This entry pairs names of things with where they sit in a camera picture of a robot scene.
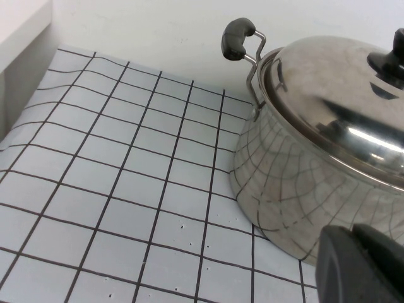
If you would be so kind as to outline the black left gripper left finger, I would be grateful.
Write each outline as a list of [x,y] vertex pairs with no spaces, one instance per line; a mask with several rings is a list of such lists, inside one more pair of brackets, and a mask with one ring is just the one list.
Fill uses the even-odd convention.
[[389,301],[389,289],[364,246],[344,227],[321,231],[316,285],[320,302]]

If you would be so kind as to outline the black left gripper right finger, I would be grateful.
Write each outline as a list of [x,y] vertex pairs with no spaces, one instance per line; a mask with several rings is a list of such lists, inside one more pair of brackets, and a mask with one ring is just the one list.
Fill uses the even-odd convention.
[[352,232],[383,285],[397,302],[403,302],[403,246],[370,225],[355,224]]

